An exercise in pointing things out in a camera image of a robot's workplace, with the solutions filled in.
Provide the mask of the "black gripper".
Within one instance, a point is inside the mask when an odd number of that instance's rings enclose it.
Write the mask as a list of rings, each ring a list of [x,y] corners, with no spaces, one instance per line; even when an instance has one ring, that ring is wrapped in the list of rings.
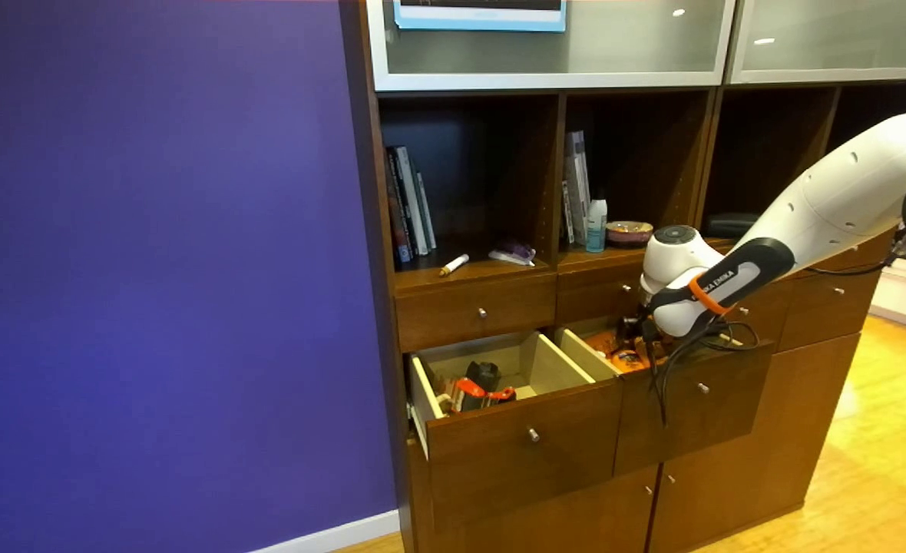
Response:
[[[674,340],[664,339],[646,316],[630,315],[618,322],[613,368],[647,372],[674,355]]]

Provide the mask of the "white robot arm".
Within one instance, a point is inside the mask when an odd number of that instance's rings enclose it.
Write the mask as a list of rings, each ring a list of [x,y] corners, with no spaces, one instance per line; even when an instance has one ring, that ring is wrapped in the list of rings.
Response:
[[[687,348],[753,293],[883,231],[903,231],[906,240],[906,114],[807,167],[729,251],[714,251],[691,226],[657,227],[640,275],[643,329],[620,339],[612,359],[620,368],[650,368],[657,339]]]

